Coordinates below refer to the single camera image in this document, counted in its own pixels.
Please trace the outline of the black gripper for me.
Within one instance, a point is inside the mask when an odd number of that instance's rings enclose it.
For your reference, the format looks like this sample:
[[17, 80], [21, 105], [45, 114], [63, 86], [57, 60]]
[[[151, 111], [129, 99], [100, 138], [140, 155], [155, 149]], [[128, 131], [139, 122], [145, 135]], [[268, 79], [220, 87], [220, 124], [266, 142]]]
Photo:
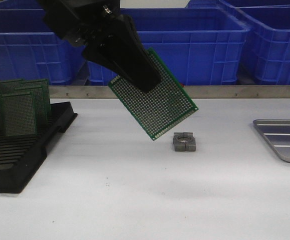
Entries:
[[[61, 40], [73, 47], [85, 45], [88, 33], [105, 22], [107, 15], [120, 13], [119, 0], [38, 0], [45, 11], [44, 23]], [[90, 82], [106, 86], [117, 75], [144, 93], [150, 92], [161, 77], [144, 49], [130, 16], [113, 19], [110, 49], [106, 45], [86, 46], [82, 56], [88, 61]]]

